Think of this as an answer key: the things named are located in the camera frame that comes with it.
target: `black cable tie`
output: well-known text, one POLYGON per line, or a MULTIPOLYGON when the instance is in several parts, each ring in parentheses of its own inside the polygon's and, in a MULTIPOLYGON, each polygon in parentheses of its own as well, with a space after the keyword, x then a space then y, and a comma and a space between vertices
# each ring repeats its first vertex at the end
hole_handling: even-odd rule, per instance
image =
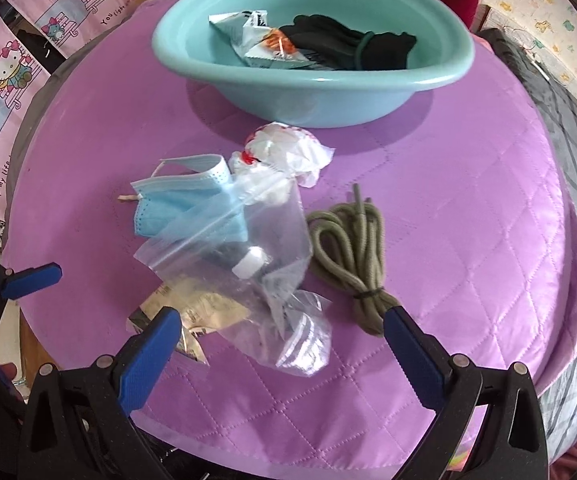
POLYGON ((366 300, 366 298, 372 298, 373 296, 381 294, 383 290, 384 287, 381 286, 380 288, 376 288, 374 290, 367 290, 366 292, 360 292, 359 294, 355 294, 353 297, 356 300, 366 300))

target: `green rope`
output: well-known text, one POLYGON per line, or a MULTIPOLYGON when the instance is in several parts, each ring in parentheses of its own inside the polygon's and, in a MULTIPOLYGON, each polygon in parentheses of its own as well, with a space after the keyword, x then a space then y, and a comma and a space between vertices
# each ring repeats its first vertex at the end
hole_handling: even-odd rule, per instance
POLYGON ((384 290, 384 219, 353 185, 355 202, 307 216, 313 244, 311 270, 330 285, 351 292, 353 314, 364 332, 383 335, 382 318, 400 302, 384 290))

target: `hello kitty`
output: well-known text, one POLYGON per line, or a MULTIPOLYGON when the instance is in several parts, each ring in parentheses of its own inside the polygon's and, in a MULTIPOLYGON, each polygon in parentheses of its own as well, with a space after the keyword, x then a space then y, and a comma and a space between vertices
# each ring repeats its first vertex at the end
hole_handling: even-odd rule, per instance
POLYGON ((26 66, 30 62, 31 57, 22 53, 17 40, 6 43, 0 54, 0 90, 6 88, 11 92, 14 88, 25 88, 33 78, 30 67, 26 66))
POLYGON ((51 16, 48 23, 42 27, 42 32, 53 41, 59 41, 64 35, 62 25, 60 25, 53 16, 51 16))

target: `foil packet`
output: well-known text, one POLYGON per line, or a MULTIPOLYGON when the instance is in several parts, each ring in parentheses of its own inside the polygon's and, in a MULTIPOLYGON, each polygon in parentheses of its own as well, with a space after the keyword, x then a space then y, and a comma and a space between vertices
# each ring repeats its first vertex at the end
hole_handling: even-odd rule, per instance
POLYGON ((249 310, 241 303, 206 290, 201 280, 181 276, 163 283, 129 317, 129 327, 143 332, 163 306, 180 313, 182 335, 176 350, 194 361, 208 364, 199 338, 246 319, 249 310))

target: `black glove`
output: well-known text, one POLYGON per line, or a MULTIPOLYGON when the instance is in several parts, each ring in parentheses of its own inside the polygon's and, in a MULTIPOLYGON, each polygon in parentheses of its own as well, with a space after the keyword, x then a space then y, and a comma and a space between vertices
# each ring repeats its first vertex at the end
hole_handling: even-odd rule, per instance
POLYGON ((403 32, 374 34, 344 27, 342 23, 314 14, 296 16, 293 25, 280 30, 300 50, 316 52, 318 60, 336 70, 402 70, 417 38, 403 32))

